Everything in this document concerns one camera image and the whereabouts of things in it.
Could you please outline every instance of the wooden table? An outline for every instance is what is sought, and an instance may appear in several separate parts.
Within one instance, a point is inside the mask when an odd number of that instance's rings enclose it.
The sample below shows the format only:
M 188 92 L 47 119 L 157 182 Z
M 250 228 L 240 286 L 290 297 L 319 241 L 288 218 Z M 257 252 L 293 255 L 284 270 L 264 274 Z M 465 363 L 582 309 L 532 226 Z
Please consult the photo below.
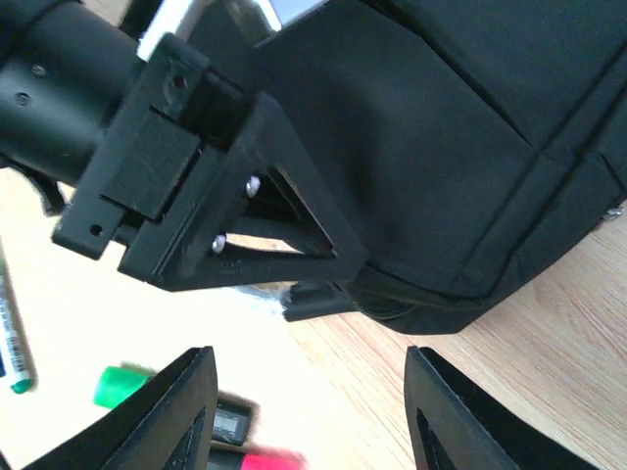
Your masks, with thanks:
M 87 2 L 114 20 L 122 5 Z M 213 346 L 222 390 L 256 401 L 254 441 L 320 470 L 414 468 L 403 404 L 409 345 L 430 346 L 511 411 L 601 468 L 627 468 L 627 217 L 460 334 L 409 337 L 354 313 L 288 324 L 232 290 L 168 294 L 52 245 L 55 220 L 0 173 L 0 235 L 36 367 L 0 390 L 0 448 L 22 468 L 105 414 L 107 365 L 159 370 Z

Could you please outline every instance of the black plastic mount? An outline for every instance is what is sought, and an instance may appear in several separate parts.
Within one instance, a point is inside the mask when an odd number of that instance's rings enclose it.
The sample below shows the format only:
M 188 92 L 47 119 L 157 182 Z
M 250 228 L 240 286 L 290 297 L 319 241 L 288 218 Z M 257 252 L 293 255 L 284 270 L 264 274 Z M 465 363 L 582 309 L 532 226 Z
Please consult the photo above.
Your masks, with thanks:
M 264 93 L 244 100 L 210 65 L 174 36 L 162 40 L 80 178 L 53 241 L 92 259 L 112 239 L 122 241 L 120 272 L 171 291 L 354 278 L 365 249 L 281 107 Z M 214 253 L 219 234 L 237 231 L 243 216 L 261 207 L 245 190 L 252 176 L 307 222 L 315 253 L 229 244 Z

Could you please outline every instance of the black bag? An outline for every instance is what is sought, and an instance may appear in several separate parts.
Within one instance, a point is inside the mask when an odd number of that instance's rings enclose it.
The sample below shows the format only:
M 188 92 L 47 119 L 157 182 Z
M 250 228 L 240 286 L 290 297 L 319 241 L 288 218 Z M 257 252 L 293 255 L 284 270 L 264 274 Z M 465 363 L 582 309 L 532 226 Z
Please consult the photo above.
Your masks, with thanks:
M 626 197 L 623 0 L 331 1 L 285 39 L 264 89 L 369 252 L 337 287 L 394 330 L 459 330 Z

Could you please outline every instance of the hole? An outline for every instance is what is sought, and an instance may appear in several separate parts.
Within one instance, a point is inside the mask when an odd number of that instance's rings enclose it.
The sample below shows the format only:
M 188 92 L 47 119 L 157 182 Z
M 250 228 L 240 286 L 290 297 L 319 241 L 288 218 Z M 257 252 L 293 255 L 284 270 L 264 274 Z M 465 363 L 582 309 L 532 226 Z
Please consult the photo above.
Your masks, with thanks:
M 187 80 L 183 75 L 175 76 L 172 80 L 172 83 L 174 84 L 174 87 L 179 90 L 184 90 L 185 88 L 187 88 Z
M 94 237 L 99 237 L 102 233 L 102 227 L 100 225 L 92 225 L 89 227 L 89 233 L 91 233 Z

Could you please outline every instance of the black tube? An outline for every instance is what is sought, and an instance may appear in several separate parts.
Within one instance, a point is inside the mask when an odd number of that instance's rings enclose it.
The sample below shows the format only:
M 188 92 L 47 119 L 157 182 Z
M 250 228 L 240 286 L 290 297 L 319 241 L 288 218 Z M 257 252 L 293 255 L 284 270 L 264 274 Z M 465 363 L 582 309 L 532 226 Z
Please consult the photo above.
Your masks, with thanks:
M 143 63 L 81 4 L 50 3 L 0 64 L 0 154 L 75 185 Z

